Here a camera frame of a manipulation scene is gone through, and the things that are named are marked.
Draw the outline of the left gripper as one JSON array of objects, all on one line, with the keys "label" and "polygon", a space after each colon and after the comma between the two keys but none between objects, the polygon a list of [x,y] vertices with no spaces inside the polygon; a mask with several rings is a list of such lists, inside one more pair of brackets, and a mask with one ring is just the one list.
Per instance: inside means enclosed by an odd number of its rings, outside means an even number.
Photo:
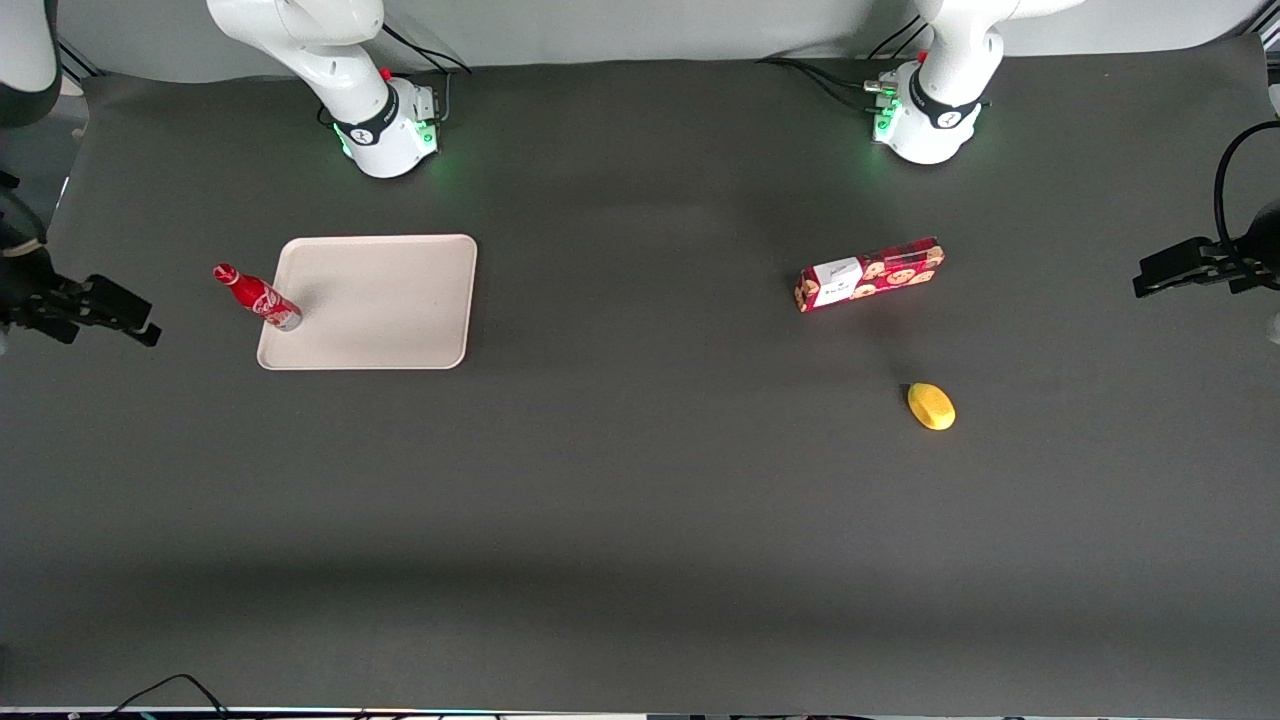
[{"label": "left gripper", "polygon": [[1137,299],[1188,284],[1225,282],[1230,293],[1275,290],[1279,281],[1279,201],[1258,210],[1234,240],[1189,238],[1140,260]]}]

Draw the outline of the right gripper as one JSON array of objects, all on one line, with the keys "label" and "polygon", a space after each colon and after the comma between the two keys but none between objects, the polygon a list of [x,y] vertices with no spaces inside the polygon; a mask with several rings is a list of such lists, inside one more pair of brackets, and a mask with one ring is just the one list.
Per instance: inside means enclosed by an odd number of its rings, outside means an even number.
[{"label": "right gripper", "polygon": [[70,345],[83,327],[122,333],[145,347],[155,347],[163,333],[150,320],[154,306],[105,275],[84,281],[84,306],[72,302],[70,281],[55,272],[38,240],[4,240],[1,259],[3,345],[19,327]]}]

